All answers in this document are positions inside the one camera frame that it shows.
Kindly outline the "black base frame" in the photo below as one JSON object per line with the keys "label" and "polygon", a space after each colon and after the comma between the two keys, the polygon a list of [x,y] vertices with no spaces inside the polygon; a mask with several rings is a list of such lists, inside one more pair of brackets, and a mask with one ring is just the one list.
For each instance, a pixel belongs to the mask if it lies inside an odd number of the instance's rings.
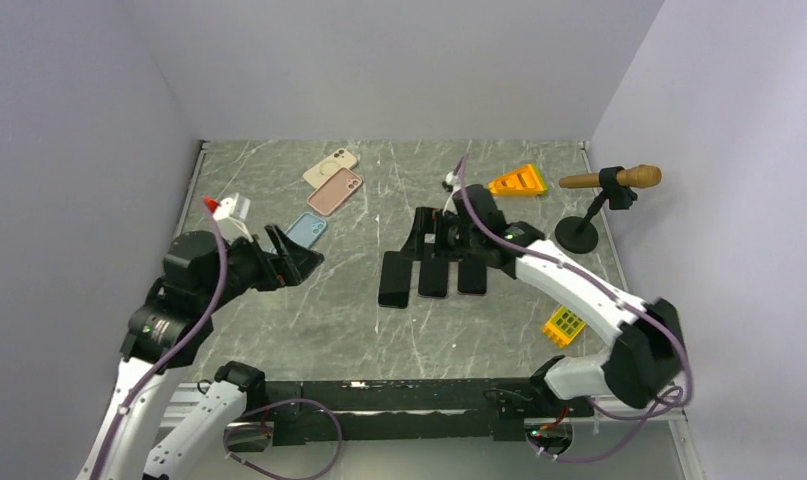
{"label": "black base frame", "polygon": [[273,425],[276,446],[308,442],[486,437],[522,441],[529,429],[588,418],[582,398],[548,399],[529,379],[270,381],[244,420]]}

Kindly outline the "brown microphone on stand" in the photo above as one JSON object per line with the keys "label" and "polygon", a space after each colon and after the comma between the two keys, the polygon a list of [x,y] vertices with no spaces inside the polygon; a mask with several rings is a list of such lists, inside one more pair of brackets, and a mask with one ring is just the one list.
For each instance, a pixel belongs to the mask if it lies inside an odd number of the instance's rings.
{"label": "brown microphone on stand", "polygon": [[556,225],[554,234],[557,243],[575,254],[593,251],[599,241],[592,219],[604,205],[612,211],[629,210],[638,200],[636,189],[659,185],[662,171],[658,166],[641,164],[632,168],[607,167],[597,173],[563,177],[558,185],[563,189],[598,189],[598,193],[583,217],[567,216]]}

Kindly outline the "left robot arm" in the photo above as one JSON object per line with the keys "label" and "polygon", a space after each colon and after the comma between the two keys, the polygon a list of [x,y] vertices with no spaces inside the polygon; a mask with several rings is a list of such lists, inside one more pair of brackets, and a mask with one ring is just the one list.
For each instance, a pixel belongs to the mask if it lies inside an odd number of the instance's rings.
{"label": "left robot arm", "polygon": [[226,239],[223,225],[183,233],[171,243],[162,275],[128,322],[114,392],[79,478],[184,479],[231,421],[254,419],[268,404],[264,373],[231,361],[192,411],[156,438],[175,391],[213,331],[213,313],[249,290],[298,286],[324,261],[275,225],[265,228],[273,253],[247,233]]}

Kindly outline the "blue phone case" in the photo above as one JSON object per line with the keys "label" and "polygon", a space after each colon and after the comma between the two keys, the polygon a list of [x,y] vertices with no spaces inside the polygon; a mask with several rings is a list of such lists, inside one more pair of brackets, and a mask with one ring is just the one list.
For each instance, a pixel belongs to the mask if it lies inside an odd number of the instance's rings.
{"label": "blue phone case", "polygon": [[283,232],[299,248],[310,249],[327,228],[328,222],[324,218],[303,212]]}

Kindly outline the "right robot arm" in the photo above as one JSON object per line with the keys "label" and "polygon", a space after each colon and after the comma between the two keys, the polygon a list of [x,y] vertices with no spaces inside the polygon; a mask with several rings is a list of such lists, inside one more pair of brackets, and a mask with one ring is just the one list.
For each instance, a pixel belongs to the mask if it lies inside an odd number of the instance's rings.
{"label": "right robot arm", "polygon": [[612,395],[634,409],[661,399],[685,372],[687,354],[677,309],[607,283],[567,256],[527,222],[509,223],[480,184],[451,196],[456,209],[419,207],[401,256],[418,261],[474,260],[534,287],[578,314],[604,342],[595,356],[556,356],[530,378],[532,406],[557,414],[568,402]]}

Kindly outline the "orange triangular toy block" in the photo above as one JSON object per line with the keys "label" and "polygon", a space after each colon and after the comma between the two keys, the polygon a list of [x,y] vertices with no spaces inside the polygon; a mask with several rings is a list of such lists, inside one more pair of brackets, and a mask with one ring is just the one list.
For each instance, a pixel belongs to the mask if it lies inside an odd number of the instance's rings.
{"label": "orange triangular toy block", "polygon": [[491,181],[487,189],[498,197],[539,197],[548,189],[534,164],[526,164]]}

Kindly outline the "black phone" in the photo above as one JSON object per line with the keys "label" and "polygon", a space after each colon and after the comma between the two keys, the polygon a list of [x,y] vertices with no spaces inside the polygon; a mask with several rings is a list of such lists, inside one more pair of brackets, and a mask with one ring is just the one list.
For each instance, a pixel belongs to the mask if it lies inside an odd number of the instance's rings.
{"label": "black phone", "polygon": [[487,292],[488,267],[479,257],[469,257],[459,261],[457,291],[462,295],[482,296]]}

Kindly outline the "pink phone case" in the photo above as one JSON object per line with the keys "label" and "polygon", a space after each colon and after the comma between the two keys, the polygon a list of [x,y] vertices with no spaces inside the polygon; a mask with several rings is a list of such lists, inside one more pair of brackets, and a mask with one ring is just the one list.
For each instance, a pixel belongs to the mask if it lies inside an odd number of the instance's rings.
{"label": "pink phone case", "polygon": [[308,198],[319,215],[329,217],[363,185],[363,179],[348,168],[339,168]]}

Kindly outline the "yellow grid toy block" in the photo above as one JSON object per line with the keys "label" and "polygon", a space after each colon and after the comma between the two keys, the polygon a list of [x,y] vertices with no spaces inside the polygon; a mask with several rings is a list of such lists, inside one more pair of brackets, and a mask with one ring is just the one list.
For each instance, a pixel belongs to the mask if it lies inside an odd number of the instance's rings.
{"label": "yellow grid toy block", "polygon": [[560,349],[567,348],[584,330],[586,322],[579,316],[559,306],[542,326],[542,333]]}

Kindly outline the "beige phone case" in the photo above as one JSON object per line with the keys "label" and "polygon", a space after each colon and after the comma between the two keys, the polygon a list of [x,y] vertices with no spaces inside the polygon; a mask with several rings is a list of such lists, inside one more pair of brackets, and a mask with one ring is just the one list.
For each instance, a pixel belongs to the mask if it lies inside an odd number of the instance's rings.
{"label": "beige phone case", "polygon": [[341,168],[352,169],[358,164],[357,157],[344,148],[335,150],[302,174],[302,178],[318,189]]}

